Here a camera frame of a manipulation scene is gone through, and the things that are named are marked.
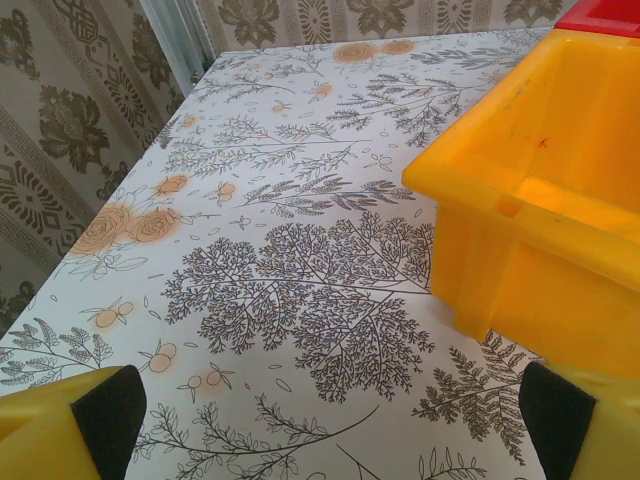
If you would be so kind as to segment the left gripper yellow right finger with black pad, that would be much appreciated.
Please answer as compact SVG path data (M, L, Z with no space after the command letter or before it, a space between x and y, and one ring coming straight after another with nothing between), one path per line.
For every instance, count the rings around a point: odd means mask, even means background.
M639 383L532 362L519 408L547 479L639 477Z

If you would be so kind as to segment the left gripper yellow left finger with black pad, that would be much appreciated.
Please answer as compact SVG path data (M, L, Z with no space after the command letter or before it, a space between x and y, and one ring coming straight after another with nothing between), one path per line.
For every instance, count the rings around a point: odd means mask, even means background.
M132 365L3 396L1 477L123 479L146 410Z

